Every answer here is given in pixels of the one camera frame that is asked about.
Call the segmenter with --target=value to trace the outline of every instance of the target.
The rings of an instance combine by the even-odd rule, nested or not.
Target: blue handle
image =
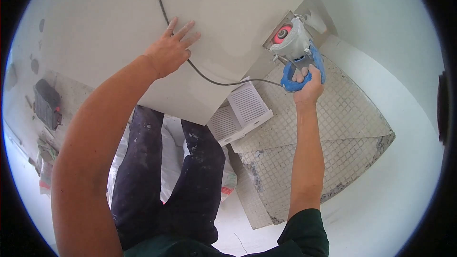
[[[325,83],[325,69],[323,67],[323,60],[322,56],[317,50],[317,48],[314,46],[314,43],[312,40],[309,40],[310,46],[309,50],[311,51],[311,55],[313,56],[313,60],[315,63],[315,66],[317,67],[318,70],[320,70],[320,77],[321,77],[321,83]],[[288,62],[288,64],[284,67],[283,70],[283,78],[281,79],[281,85],[283,88],[289,92],[289,93],[294,93],[299,90],[301,90],[307,82],[311,80],[311,73],[309,72],[302,83],[297,83],[292,81],[292,76],[295,72],[295,68],[292,66],[292,62]]]

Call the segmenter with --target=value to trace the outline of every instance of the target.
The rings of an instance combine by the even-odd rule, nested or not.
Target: cable
[[[160,4],[160,8],[162,9],[162,14],[163,14],[163,16],[164,16],[164,18],[165,18],[165,21],[166,21],[167,24],[169,25],[170,22],[169,22],[169,20],[168,20],[167,13],[165,12],[164,4],[162,3],[162,0],[158,0],[158,1],[159,1],[159,4]],[[218,85],[218,86],[236,86],[236,85],[238,85],[238,84],[243,84],[243,83],[247,83],[247,82],[259,81],[259,82],[271,83],[271,84],[274,84],[274,85],[283,87],[283,86],[282,86],[281,84],[279,84],[279,83],[275,83],[275,82],[272,82],[272,81],[263,80],[263,79],[260,79],[260,78],[252,78],[252,79],[248,79],[248,80],[241,81],[241,82],[238,82],[238,83],[218,83],[218,82],[215,82],[215,81],[213,81],[212,79],[206,77],[204,74],[202,74],[202,72],[199,71],[199,70],[197,69],[197,67],[191,62],[191,60],[187,60],[187,62],[194,68],[194,70],[195,70],[201,77],[203,77],[204,79],[206,79],[206,80],[209,81],[210,83],[216,84],[216,85]]]

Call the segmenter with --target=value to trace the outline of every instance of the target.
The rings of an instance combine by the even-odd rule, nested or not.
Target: ventilation grille
[[[227,99],[241,127],[268,111],[252,83],[246,83],[234,90]]]
[[[209,120],[208,128],[218,141],[241,129],[230,106],[219,108]]]

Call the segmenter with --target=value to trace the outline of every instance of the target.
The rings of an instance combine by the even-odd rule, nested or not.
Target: forearm
[[[53,188],[77,179],[79,184],[89,183],[104,194],[112,158],[129,116],[155,80],[148,63],[146,57],[138,57],[84,101],[69,125],[56,161]]]
[[[314,105],[297,107],[297,148],[292,167],[289,218],[306,208],[320,208],[324,161]]]

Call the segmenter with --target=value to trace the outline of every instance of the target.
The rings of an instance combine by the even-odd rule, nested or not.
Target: person
[[[190,21],[173,34],[174,18],[143,55],[108,78],[73,117],[52,174],[52,216],[60,256],[229,256],[212,247],[221,198],[224,152],[207,126],[181,121],[190,155],[169,200],[160,200],[161,126],[164,114],[136,105],[154,81],[191,56],[200,33],[184,39]],[[320,216],[323,153],[316,103],[320,72],[294,93],[295,151],[288,221],[278,246],[259,256],[327,256]],[[129,145],[114,185],[111,209],[106,183],[129,117]]]

